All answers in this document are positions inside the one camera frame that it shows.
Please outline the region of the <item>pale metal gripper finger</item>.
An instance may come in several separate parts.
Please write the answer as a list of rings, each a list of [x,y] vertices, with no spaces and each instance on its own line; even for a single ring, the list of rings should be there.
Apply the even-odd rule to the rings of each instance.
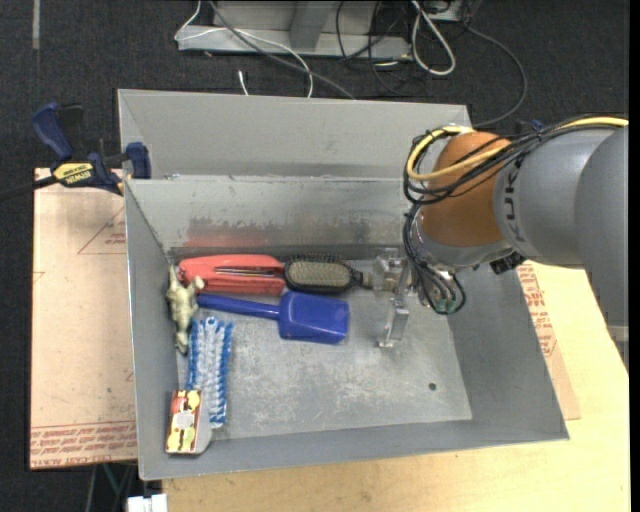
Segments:
[[[405,257],[395,254],[378,255],[373,263],[371,287],[374,291],[405,295],[409,276]]]
[[[405,299],[391,298],[383,332],[378,339],[378,346],[391,348],[400,342],[408,324],[409,310]]]

